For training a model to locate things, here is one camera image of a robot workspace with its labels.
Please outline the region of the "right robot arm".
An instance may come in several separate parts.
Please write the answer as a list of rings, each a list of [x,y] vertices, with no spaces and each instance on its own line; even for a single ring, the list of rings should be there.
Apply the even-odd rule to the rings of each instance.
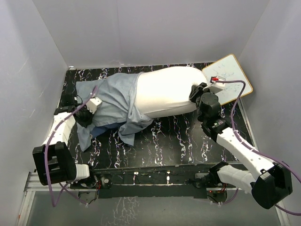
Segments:
[[[189,100],[196,105],[204,133],[238,158],[246,170],[220,162],[210,168],[208,175],[192,182],[216,187],[233,185],[251,194],[261,207],[270,209],[293,192],[291,172],[284,163],[256,151],[239,136],[233,121],[221,116],[219,98],[210,90],[217,83],[218,80],[210,86],[192,85]]]

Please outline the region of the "blue pillowcase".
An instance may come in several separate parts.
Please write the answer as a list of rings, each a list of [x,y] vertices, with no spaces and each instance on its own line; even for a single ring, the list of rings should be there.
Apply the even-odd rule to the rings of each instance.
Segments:
[[[96,97],[102,100],[93,116],[92,123],[86,128],[77,125],[79,145],[84,152],[91,146],[91,139],[104,133],[107,129],[118,127],[122,142],[134,145],[135,133],[152,124],[153,119],[141,113],[136,104],[137,82],[139,73],[116,73],[102,80],[78,81],[76,92],[86,101],[94,87]]]

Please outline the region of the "white pillow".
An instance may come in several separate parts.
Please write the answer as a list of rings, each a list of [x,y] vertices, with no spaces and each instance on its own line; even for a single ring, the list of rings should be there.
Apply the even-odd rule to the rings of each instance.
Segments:
[[[189,100],[191,88],[201,83],[207,83],[206,77],[194,67],[174,66],[141,73],[135,105],[152,119],[190,113],[196,110]]]

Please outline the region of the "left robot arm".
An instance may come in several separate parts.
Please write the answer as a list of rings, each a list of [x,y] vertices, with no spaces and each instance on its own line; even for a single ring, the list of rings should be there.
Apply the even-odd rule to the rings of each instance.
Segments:
[[[102,101],[93,97],[88,101],[80,101],[74,95],[67,95],[61,107],[54,112],[54,122],[44,143],[33,149],[39,180],[42,185],[59,182],[77,182],[92,188],[97,183],[96,174],[90,172],[87,164],[76,164],[68,149],[72,128],[76,123],[87,126],[92,123],[97,107]]]

